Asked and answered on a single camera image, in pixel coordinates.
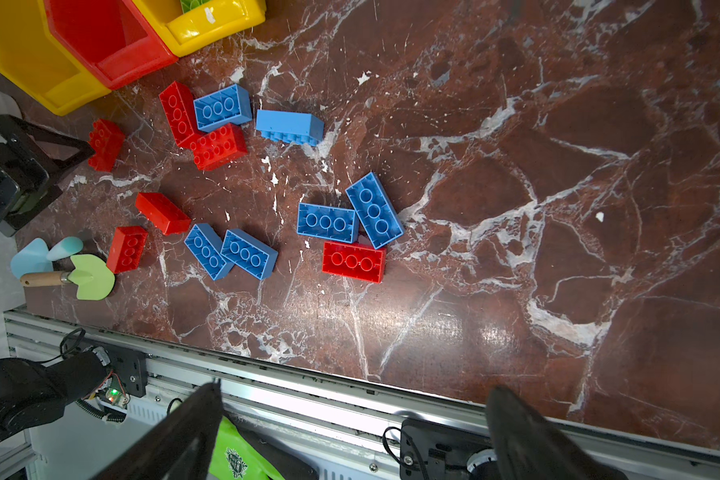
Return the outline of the red bin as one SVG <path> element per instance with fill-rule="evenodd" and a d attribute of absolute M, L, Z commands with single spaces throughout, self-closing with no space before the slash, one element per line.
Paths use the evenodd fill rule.
<path fill-rule="evenodd" d="M 178 60 L 131 1 L 45 0 L 44 7 L 53 36 L 110 90 Z"/>

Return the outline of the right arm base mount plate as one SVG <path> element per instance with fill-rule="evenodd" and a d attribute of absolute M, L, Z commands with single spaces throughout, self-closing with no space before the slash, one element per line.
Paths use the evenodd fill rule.
<path fill-rule="evenodd" d="M 500 479 L 488 437 L 425 420 L 407 418 L 382 434 L 400 479 Z"/>

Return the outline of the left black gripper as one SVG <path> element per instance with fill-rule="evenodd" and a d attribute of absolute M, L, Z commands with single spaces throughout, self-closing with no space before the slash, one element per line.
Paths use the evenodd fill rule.
<path fill-rule="evenodd" d="M 13 237 L 61 194 L 59 182 L 93 156 L 84 140 L 0 115 L 0 233 Z"/>

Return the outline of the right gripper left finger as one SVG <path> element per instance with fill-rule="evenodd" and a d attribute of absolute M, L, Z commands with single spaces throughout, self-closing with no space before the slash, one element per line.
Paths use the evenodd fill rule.
<path fill-rule="evenodd" d="M 223 414 L 220 384 L 207 383 L 95 477 L 205 479 Z"/>

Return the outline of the yellow bin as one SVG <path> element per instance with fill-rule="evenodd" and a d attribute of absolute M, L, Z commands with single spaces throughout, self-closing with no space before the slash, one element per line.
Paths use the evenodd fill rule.
<path fill-rule="evenodd" d="M 180 0 L 135 0 L 133 4 L 179 57 L 263 23 L 267 10 L 265 0 L 212 0 L 186 14 Z"/>
<path fill-rule="evenodd" d="M 58 116 L 110 93 L 52 35 L 37 0 L 0 1 L 0 73 Z"/>

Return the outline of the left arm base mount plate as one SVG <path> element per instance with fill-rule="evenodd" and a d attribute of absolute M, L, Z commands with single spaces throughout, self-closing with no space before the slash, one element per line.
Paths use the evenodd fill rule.
<path fill-rule="evenodd" d="M 93 342 L 92 349 L 115 384 L 122 386 L 129 396 L 142 398 L 146 394 L 148 374 L 143 352 L 102 342 Z"/>

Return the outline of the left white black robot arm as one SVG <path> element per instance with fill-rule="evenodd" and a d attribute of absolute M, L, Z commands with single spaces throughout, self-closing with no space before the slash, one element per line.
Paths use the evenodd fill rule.
<path fill-rule="evenodd" d="M 84 140 L 58 134 L 10 114 L 0 115 L 0 190 L 11 185 L 56 199 L 57 182 L 69 169 L 88 160 L 93 148 Z M 16 204 L 0 192 L 0 224 Z M 106 382 L 112 372 L 109 353 L 83 344 L 78 328 L 59 344 L 57 357 L 45 362 L 0 359 L 0 443 L 32 427 L 52 423 L 68 405 L 81 401 Z"/>

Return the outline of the green lego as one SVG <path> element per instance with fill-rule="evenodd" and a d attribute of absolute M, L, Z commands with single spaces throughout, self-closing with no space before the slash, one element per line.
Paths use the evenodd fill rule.
<path fill-rule="evenodd" d="M 207 3 L 208 1 L 209 0 L 180 0 L 180 6 L 182 9 L 182 13 L 186 14 L 189 11 L 202 6 L 203 4 Z"/>

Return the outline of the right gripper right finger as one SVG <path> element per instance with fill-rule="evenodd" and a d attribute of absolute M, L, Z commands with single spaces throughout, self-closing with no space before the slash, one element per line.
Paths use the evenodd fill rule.
<path fill-rule="evenodd" d="M 594 460 L 511 389 L 495 387 L 486 423 L 503 479 L 624 479 Z"/>

